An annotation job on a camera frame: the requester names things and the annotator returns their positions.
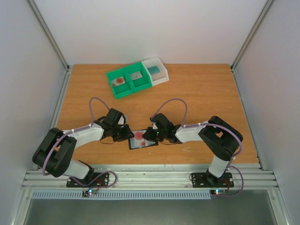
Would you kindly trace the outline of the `red dot credit card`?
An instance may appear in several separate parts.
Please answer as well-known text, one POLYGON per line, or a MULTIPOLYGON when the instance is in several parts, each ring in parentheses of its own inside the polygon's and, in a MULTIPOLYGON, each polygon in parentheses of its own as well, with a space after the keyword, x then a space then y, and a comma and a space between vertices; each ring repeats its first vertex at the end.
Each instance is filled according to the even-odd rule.
POLYGON ((137 141, 143 140, 144 130, 134 131, 134 139, 137 141))

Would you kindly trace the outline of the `black leather card holder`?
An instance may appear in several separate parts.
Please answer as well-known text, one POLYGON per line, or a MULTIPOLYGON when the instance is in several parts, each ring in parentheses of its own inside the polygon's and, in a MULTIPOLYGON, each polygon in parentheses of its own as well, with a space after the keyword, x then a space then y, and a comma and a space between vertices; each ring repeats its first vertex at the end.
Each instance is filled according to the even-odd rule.
POLYGON ((136 130, 132 131, 134 134, 134 137, 130 138, 128 140, 128 146, 130 150, 135 149, 142 149, 152 146, 157 146, 158 142, 148 141, 145 138, 143 138, 143 134, 146 132, 146 130, 136 130))

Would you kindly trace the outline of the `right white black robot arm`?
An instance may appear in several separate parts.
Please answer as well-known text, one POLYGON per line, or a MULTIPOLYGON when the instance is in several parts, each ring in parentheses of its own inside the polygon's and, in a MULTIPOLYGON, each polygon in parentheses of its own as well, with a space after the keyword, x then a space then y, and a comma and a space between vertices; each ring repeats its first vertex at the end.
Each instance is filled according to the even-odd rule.
POLYGON ((153 126, 147 128, 143 134, 147 141, 167 140, 171 144, 202 141, 208 146, 214 154, 206 171, 207 181, 212 187, 223 181, 226 169, 243 149, 241 133, 218 116, 192 125, 174 125, 161 113, 150 120, 153 126))

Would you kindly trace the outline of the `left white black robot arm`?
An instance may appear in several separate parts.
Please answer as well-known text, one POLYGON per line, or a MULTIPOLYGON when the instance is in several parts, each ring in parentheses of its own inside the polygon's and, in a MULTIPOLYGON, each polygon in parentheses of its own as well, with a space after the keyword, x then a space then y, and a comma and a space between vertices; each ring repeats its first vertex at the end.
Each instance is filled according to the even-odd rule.
POLYGON ((40 143, 32 157, 32 162, 42 168, 44 176, 76 178, 84 187, 94 182, 92 168, 73 160, 75 149, 91 142, 111 137, 122 142, 134 137, 126 123, 126 116, 116 109, 109 109, 106 116, 93 120, 90 124, 71 130, 52 128, 40 143))

